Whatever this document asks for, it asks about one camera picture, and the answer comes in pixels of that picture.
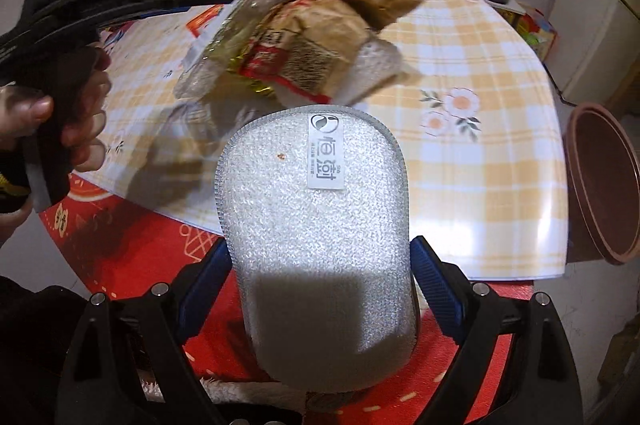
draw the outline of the table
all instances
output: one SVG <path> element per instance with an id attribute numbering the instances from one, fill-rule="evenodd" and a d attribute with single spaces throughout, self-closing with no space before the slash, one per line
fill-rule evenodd
<path id="1" fill-rule="evenodd" d="M 111 299 L 139 296 L 181 267 L 203 258 L 217 236 L 142 208 L 76 175 L 71 192 L 40 217 L 60 252 L 92 292 Z M 530 298 L 530 283 L 493 283 L 501 295 Z M 471 411 L 487 413 L 509 348 L 498 338 L 494 359 Z M 236 277 L 231 273 L 202 332 L 184 346 L 198 376 L 223 381 L 269 381 L 255 361 L 244 332 Z M 422 311 L 418 342 L 409 363 L 366 391 L 340 414 L 309 413 L 305 425 L 412 424 L 427 404 L 456 352 L 429 310 Z"/>
<path id="2" fill-rule="evenodd" d="M 204 10 L 139 21 L 113 47 L 107 160 L 83 177 L 220 232 L 212 202 L 217 157 L 249 119 L 282 107 L 232 79 L 207 97 L 209 114 L 174 98 L 194 41 L 186 24 Z M 391 130 L 404 154 L 410 235 L 426 236 L 469 278 L 562 275 L 564 153 L 535 53 L 483 0 L 426 0 L 381 37 L 399 48 L 404 69 L 360 106 Z"/>
<path id="3" fill-rule="evenodd" d="M 486 4 L 497 10 L 498 13 L 503 16 L 514 30 L 518 28 L 518 22 L 527 11 L 516 0 L 509 0 L 507 4 L 500 4 L 499 2 L 493 2 L 485 0 Z"/>
<path id="4" fill-rule="evenodd" d="M 401 83 L 384 89 L 367 101 L 367 110 L 390 127 L 405 155 L 412 182 L 412 203 L 417 200 L 422 214 L 412 222 L 412 233 L 420 231 L 428 235 L 444 260 L 453 258 L 469 269 L 478 264 L 469 258 L 473 259 L 473 252 L 481 246 L 480 243 L 488 247 L 493 243 L 491 239 L 496 238 L 490 234 L 506 230 L 496 243 L 504 245 L 506 240 L 510 245 L 518 245 L 518 249 L 523 245 L 533 245 L 536 250 L 556 247 L 552 249 L 558 257 L 552 254 L 549 256 L 551 261 L 540 263 L 541 275 L 547 275 L 555 271 L 549 269 L 550 265 L 557 267 L 564 261 L 564 245 L 556 241 L 562 237 L 563 231 L 566 233 L 566 204 L 563 204 L 566 180 L 557 120 L 548 87 L 542 79 L 542 68 L 508 24 L 483 1 L 434 0 L 432 7 L 429 15 L 415 17 L 414 21 L 401 20 L 385 30 L 383 36 L 401 47 L 408 64 L 406 76 Z M 478 13 L 482 18 L 487 16 L 486 9 L 492 12 L 488 22 L 482 26 L 469 24 Z M 110 149 L 106 169 L 84 178 L 73 175 L 69 196 L 41 215 L 54 242 L 89 290 L 102 291 L 114 299 L 138 296 L 155 282 L 171 280 L 183 265 L 199 261 L 218 238 L 196 225 L 157 213 L 158 206 L 151 206 L 156 211 L 143 208 L 112 195 L 87 179 L 92 177 L 103 185 L 111 181 L 110 190 L 130 194 L 131 179 L 140 173 L 139 170 L 132 172 L 127 163 L 150 164 L 153 166 L 150 170 L 156 174 L 171 169 L 162 160 L 148 159 L 152 149 L 156 156 L 166 158 L 162 155 L 166 146 L 159 145 L 149 134 L 145 135 L 145 129 L 151 122 L 142 115 L 149 111 L 135 103 L 140 98 L 151 98 L 155 121 L 166 121 L 175 112 L 171 84 L 177 78 L 175 69 L 184 55 L 181 52 L 190 44 L 190 34 L 186 29 L 187 33 L 182 33 L 181 27 L 201 11 L 196 9 L 189 14 L 145 20 L 124 34 L 112 53 L 114 65 L 110 72 L 114 89 L 110 94 L 108 114 L 116 123 L 105 131 L 105 141 Z M 445 14 L 450 11 L 457 12 L 455 19 Z M 143 28 L 151 31 L 153 36 L 145 38 Z M 460 38 L 472 43 L 467 48 L 467 56 L 460 50 L 459 43 L 454 44 Z M 145 51 L 136 53 L 124 44 L 127 41 L 128 44 L 146 45 Z M 504 55 L 506 50 L 517 56 L 514 62 L 487 60 L 487 56 L 498 51 Z M 470 67 L 479 75 L 469 75 Z M 508 79 L 513 74 L 518 78 L 515 82 Z M 433 78 L 433 82 L 423 93 L 422 78 L 425 76 Z M 152 88 L 145 82 L 148 77 L 156 78 Z M 497 88 L 500 95 L 490 94 L 491 88 Z M 472 95 L 453 89 L 466 90 Z M 535 102 L 525 103 L 523 93 L 533 97 Z M 429 94 L 434 94 L 431 100 L 422 98 Z M 439 101 L 443 105 L 447 102 L 456 109 L 464 108 L 461 100 L 456 102 L 457 98 L 469 100 L 466 109 L 479 99 L 480 109 L 476 114 L 480 122 L 470 120 L 470 115 L 467 119 L 471 124 L 482 124 L 480 136 L 473 128 L 463 134 L 456 124 L 452 124 L 443 126 L 449 131 L 445 132 L 443 127 L 437 128 L 430 123 L 430 120 L 438 118 L 447 119 L 444 109 L 434 106 Z M 513 113 L 502 109 L 507 105 L 515 106 Z M 429 107 L 422 114 L 424 106 Z M 543 117 L 530 118 L 534 115 Z M 513 132 L 505 134 L 501 131 L 499 128 L 502 126 L 496 118 L 508 119 Z M 484 147 L 476 145 L 478 142 L 472 134 L 480 142 L 489 138 L 487 143 L 495 145 L 495 153 L 488 153 Z M 161 133 L 161 136 L 163 144 L 175 143 L 175 135 Z M 536 160 L 545 166 L 538 166 Z M 214 162 L 198 161 L 196 166 L 188 160 L 181 161 L 182 174 L 188 177 L 197 175 L 206 180 L 211 161 Z M 110 176 L 113 171 L 119 174 Z M 421 181 L 424 174 L 431 175 L 430 182 Z M 152 190 L 164 187 L 176 190 L 184 186 L 184 182 L 177 180 L 175 184 L 166 179 L 145 183 L 149 180 L 138 177 L 136 181 L 134 185 L 147 186 Z M 517 194 L 510 195 L 514 181 Z M 459 182 L 464 188 L 455 188 Z M 474 182 L 482 185 L 481 188 L 473 187 Z M 542 190 L 542 204 L 537 198 L 530 204 L 518 204 L 526 201 L 529 191 L 537 190 Z M 481 223 L 471 225 L 468 218 L 473 214 L 466 206 L 478 196 L 486 196 L 487 192 L 495 193 L 497 197 L 489 196 L 489 201 L 482 202 Z M 175 203 L 170 208 L 174 211 L 183 208 L 188 204 L 188 196 L 189 193 L 173 200 Z M 486 221 L 485 211 L 492 215 Z M 541 216 L 546 226 L 527 226 L 529 218 Z M 447 245 L 443 240 L 446 235 L 454 241 L 453 245 Z M 501 257 L 502 249 L 504 246 L 497 249 L 494 259 Z M 455 250 L 464 253 L 451 253 Z M 521 273 L 519 268 L 529 264 L 526 261 L 522 259 L 510 264 L 510 273 Z M 530 283 L 502 283 L 495 284 L 494 288 L 500 294 L 524 298 L 529 298 L 532 292 Z M 498 341 L 488 377 L 472 410 L 472 419 L 488 410 L 508 344 L 508 337 L 501 337 Z M 438 331 L 431 312 L 425 310 L 414 355 L 398 374 L 368 390 L 359 401 L 344 407 L 338 414 L 312 413 L 305 423 L 412 423 L 442 379 L 455 350 L 454 343 Z M 244 334 L 233 274 L 225 283 L 201 334 L 187 342 L 185 351 L 200 376 L 215 376 L 227 381 L 268 380 L 266 373 L 256 364 Z"/>

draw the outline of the flower print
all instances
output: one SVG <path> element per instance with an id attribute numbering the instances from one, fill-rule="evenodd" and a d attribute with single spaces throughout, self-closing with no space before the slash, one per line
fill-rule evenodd
<path id="1" fill-rule="evenodd" d="M 446 112 L 457 118 L 474 116 L 480 108 L 478 95 L 466 88 L 453 88 L 449 95 L 442 97 L 442 103 Z"/>
<path id="2" fill-rule="evenodd" d="M 431 136 L 440 136 L 445 134 L 451 125 L 449 115 L 438 111 L 430 111 L 422 116 L 420 124 L 424 132 Z"/>

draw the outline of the snack package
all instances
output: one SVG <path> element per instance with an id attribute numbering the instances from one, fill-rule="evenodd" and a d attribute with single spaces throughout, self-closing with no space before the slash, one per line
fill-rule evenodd
<path id="1" fill-rule="evenodd" d="M 531 46 L 541 62 L 544 62 L 553 46 L 558 32 L 551 26 L 542 12 L 535 8 L 523 5 L 526 14 L 518 21 L 516 30 L 520 36 Z"/>
<path id="2" fill-rule="evenodd" d="M 373 31 L 382 30 L 421 2 L 286 0 L 258 27 L 238 73 L 276 82 L 327 104 L 343 87 L 360 49 L 374 37 Z M 378 55 L 385 51 L 388 48 L 382 46 Z M 387 57 L 395 62 L 394 53 Z"/>
<path id="3" fill-rule="evenodd" d="M 401 70 L 402 54 L 396 45 L 373 36 L 358 51 L 332 104 L 353 105 Z"/>
<path id="4" fill-rule="evenodd" d="M 187 23 L 187 29 L 193 33 L 194 37 L 199 37 L 207 29 L 211 19 L 215 19 L 220 15 L 224 4 L 214 4 L 211 8 L 207 8 L 200 15 L 197 15 Z"/>
<path id="5" fill-rule="evenodd" d="M 174 87 L 175 98 L 199 98 L 209 93 L 216 78 L 242 53 L 246 43 L 275 4 L 282 0 L 236 0 L 213 38 L 203 31 L 194 41 Z"/>

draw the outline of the brown clay pot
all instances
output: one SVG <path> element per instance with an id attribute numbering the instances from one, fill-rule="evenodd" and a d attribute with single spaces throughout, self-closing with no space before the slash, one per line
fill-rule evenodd
<path id="1" fill-rule="evenodd" d="M 624 129 L 602 106 L 580 104 L 569 118 L 564 153 L 567 262 L 629 261 L 640 242 L 640 168 Z"/>

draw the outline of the printed label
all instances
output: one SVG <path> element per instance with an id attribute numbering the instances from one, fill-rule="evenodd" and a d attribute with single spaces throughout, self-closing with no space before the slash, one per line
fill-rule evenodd
<path id="1" fill-rule="evenodd" d="M 342 120 L 332 113 L 309 115 L 306 186 L 310 189 L 344 189 Z"/>

